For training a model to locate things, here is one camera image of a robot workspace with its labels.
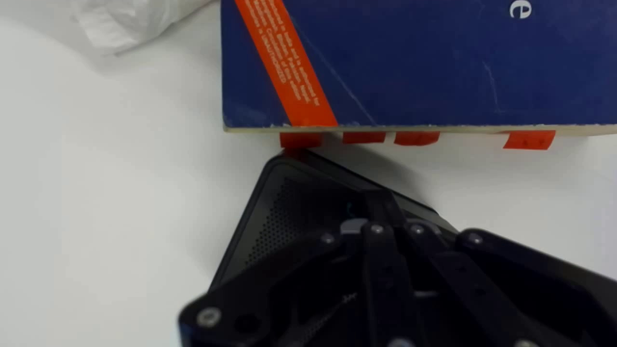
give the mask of perforated mesh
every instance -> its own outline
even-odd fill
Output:
[[[302,205],[306,203],[306,196],[302,194],[301,184],[285,178],[262,230],[247,257],[246,266],[253,265],[277,249],[288,245],[310,229],[314,221],[302,213]]]

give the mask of orange tape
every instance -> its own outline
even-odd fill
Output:
[[[382,143],[386,139],[384,132],[349,132],[343,133],[343,143]]]
[[[236,5],[291,125],[337,126],[283,0],[236,0]]]
[[[321,146],[321,133],[280,133],[283,148],[311,148]]]
[[[545,151],[553,143],[554,138],[555,130],[516,130],[510,132],[510,137],[503,148]]]
[[[439,140],[439,132],[397,132],[394,143],[401,146],[426,146]]]

